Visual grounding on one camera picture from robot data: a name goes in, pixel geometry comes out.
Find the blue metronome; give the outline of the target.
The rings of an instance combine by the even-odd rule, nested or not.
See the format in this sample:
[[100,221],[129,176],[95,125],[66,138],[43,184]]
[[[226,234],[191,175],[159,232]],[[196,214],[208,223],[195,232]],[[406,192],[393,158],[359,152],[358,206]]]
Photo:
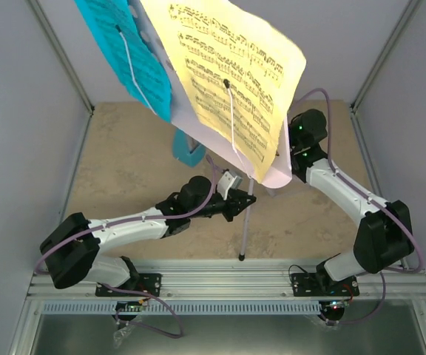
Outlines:
[[172,154],[181,163],[195,167],[205,157],[206,148],[181,129],[176,129],[172,142]]

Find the blue music sheet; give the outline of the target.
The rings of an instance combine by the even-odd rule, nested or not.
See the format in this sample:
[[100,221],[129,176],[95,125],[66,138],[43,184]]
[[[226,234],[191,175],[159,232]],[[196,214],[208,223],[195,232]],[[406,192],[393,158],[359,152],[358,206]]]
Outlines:
[[172,88],[147,47],[128,1],[76,1],[95,42],[126,91],[165,122],[171,121]]

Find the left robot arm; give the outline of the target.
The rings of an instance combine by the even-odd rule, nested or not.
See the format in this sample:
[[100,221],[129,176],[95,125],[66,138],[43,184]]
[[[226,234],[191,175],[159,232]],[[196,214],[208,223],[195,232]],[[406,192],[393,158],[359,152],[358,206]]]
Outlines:
[[91,282],[100,286],[99,295],[130,295],[145,291],[146,283],[127,256],[108,257],[108,251],[180,234],[193,218],[220,214],[231,222],[255,201],[250,192],[233,186],[219,192],[207,177],[194,176],[180,191],[141,213],[105,220],[71,214],[42,242],[40,252],[57,289]]

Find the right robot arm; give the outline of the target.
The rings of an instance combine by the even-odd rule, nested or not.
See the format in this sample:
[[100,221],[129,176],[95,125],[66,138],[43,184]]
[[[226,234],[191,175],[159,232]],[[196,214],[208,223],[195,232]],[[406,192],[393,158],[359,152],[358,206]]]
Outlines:
[[330,198],[357,226],[352,250],[316,267],[318,291],[332,295],[343,280],[376,274],[412,254],[415,247],[409,208],[400,200],[386,201],[339,170],[320,146],[328,136],[326,125],[323,112],[309,109],[291,119],[288,131],[293,175]]

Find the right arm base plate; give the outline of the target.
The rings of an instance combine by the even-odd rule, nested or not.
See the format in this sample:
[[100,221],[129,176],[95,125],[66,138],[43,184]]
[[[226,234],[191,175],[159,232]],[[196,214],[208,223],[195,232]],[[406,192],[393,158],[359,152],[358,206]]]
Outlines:
[[354,297],[360,295],[355,276],[334,281],[329,277],[321,278],[318,273],[293,273],[290,278],[295,297]]

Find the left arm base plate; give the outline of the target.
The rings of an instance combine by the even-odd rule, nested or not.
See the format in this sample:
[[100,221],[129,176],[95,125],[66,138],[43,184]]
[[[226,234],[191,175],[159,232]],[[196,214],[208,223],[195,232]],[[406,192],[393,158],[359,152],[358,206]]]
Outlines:
[[[162,283],[162,274],[160,273],[141,273],[136,277],[130,277],[125,283],[117,286],[121,290],[143,292],[160,295],[160,287]],[[97,284],[95,295],[97,297],[136,297],[137,294],[113,291],[105,285]]]

